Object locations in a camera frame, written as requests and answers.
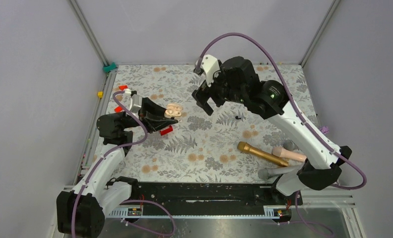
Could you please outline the pink earbud charging case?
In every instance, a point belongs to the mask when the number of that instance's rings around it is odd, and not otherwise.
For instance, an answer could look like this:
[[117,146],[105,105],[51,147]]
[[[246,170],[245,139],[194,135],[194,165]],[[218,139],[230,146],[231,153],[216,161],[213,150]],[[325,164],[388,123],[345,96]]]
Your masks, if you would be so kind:
[[170,103],[166,106],[164,116],[167,118],[180,118],[183,115],[182,111],[183,111],[182,106],[178,104]]

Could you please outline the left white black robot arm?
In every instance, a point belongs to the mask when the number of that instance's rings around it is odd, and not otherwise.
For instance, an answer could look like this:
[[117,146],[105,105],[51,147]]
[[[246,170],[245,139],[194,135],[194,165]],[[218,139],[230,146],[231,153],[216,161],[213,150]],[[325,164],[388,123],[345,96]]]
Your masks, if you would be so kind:
[[167,115],[164,108],[149,98],[132,96],[130,107],[119,105],[120,112],[97,119],[104,151],[92,163],[85,176],[70,190],[61,191],[56,199],[57,228],[73,237],[96,238],[107,216],[122,202],[136,203],[142,198],[134,178],[111,175],[131,147],[143,143],[148,135],[178,123],[178,116]]

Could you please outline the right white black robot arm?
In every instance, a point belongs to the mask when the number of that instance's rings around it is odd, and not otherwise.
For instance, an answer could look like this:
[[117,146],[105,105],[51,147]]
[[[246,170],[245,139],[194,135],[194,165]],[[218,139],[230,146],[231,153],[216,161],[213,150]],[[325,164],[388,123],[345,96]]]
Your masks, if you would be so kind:
[[196,104],[208,115],[225,102],[244,105],[284,132],[307,156],[298,170],[281,175],[274,183],[271,198],[277,204],[285,203],[290,195],[303,188],[322,190],[335,182],[342,173],[343,161],[339,152],[351,153],[347,146],[340,147],[329,141],[311,121],[301,115],[298,106],[292,106],[284,85],[275,80],[261,81],[250,60],[233,57],[221,62],[212,55],[198,60],[205,74],[202,85],[192,93]]

